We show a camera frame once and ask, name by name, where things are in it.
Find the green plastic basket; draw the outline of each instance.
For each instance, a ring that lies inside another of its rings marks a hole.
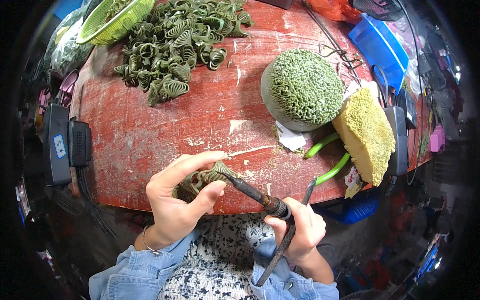
[[[103,24],[107,10],[113,0],[103,0],[88,16],[80,34],[77,36],[77,44],[91,43],[97,46],[107,46],[123,38],[133,25],[141,22],[152,10],[155,0],[134,0],[113,19],[97,30]]]

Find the floral patterned dress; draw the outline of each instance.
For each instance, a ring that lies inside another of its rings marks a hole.
[[[183,261],[161,289],[159,300],[257,299],[250,287],[253,250],[274,236],[266,213],[205,216]]]

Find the denim jacket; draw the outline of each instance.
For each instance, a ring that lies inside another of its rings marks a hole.
[[[117,264],[88,281],[92,300],[119,299],[156,299],[159,291],[173,270],[182,261],[190,242],[195,239],[192,232],[185,238],[162,249],[155,257],[150,251],[136,251],[133,246],[117,258]],[[336,283],[329,285],[314,282],[290,270],[287,259],[282,257],[265,284],[255,285],[276,250],[274,239],[264,240],[255,249],[250,285],[260,300],[302,299],[302,300],[338,300]]]

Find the green wax sponge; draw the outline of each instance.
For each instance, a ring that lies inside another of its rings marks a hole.
[[[330,122],[343,104],[343,86],[330,63],[304,49],[278,55],[262,75],[261,90],[273,117],[294,131]]]

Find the red wooden table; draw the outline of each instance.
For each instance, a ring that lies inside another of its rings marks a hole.
[[[319,43],[329,45],[327,37],[297,1],[287,11],[257,1],[250,1],[244,8],[256,21],[246,29],[251,36],[226,38],[217,46],[228,50],[227,59],[217,71],[197,67],[192,72],[190,92],[153,108],[147,105],[148,94],[138,87],[126,87],[113,72],[113,67],[122,64],[121,43],[93,50],[80,71],[71,116],[88,122],[92,129],[92,161],[87,176],[98,202],[151,210],[145,195],[147,182],[183,153],[223,150],[228,154],[225,164],[262,192],[297,199],[311,179],[340,160],[345,153],[341,140],[308,160],[280,147],[275,120],[260,95],[262,72],[278,54],[291,48],[318,51]],[[320,18],[350,57],[358,52],[346,35],[345,24]],[[327,59],[334,66],[340,61],[337,55]],[[347,73],[344,67],[341,72]],[[357,73],[362,79],[372,80],[366,64],[357,68]],[[347,76],[341,78],[351,81]],[[425,131],[430,129],[427,121],[425,108]],[[304,149],[332,132],[333,127],[327,124],[305,134],[308,141]],[[414,147],[413,139],[409,149],[415,151],[414,167],[418,146]],[[420,163],[430,158],[425,155]],[[334,178],[316,187],[310,203],[344,196],[344,176],[350,166],[347,163]],[[214,213],[258,211],[259,204],[228,186]]]

